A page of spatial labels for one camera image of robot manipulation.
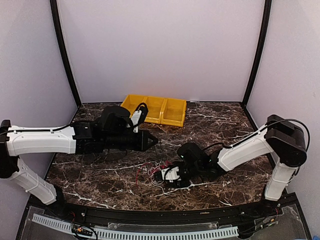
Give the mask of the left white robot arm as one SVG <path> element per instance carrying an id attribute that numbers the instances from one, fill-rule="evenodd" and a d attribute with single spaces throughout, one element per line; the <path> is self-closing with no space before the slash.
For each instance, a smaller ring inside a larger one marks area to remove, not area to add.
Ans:
<path id="1" fill-rule="evenodd" d="M 104 129 L 95 121 L 78 121 L 58 128 L 19 127 L 4 120 L 0 126 L 0 177 L 22 187 L 60 218 L 71 213 L 62 190 L 46 182 L 21 159 L 24 154 L 85 155 L 104 150 L 145 152 L 158 143 L 148 130 L 127 127 Z"/>

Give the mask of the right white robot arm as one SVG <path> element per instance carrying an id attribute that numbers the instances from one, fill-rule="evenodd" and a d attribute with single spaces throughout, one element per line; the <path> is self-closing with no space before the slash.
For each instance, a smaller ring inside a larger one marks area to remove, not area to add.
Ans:
<path id="1" fill-rule="evenodd" d="M 156 171 L 152 177 L 160 184 L 182 189 L 189 187 L 193 178 L 215 180 L 258 157 L 275 155 L 277 161 L 264 187 L 264 199 L 255 205 L 255 213 L 266 217 L 274 210 L 274 202 L 281 198 L 283 190 L 307 161 L 310 141 L 310 131 L 303 122 L 272 114 L 263 126 L 234 144 L 211 144 L 212 147 L 221 146 L 211 154 L 194 142 L 183 144 L 177 150 L 181 160 Z"/>

